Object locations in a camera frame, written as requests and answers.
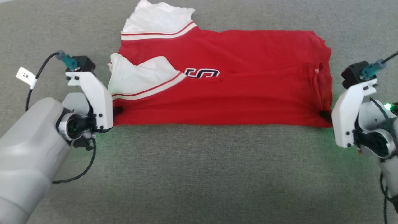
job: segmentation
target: red jersey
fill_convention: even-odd
[[[320,115],[331,111],[331,50],[314,32],[214,32],[184,13],[193,9],[141,0],[126,21],[108,86],[122,108],[115,125],[331,127]]]

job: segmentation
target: cable label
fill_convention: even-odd
[[[23,67],[20,67],[20,69],[18,70],[17,78],[26,82],[30,86],[34,86],[36,83],[36,76]]]

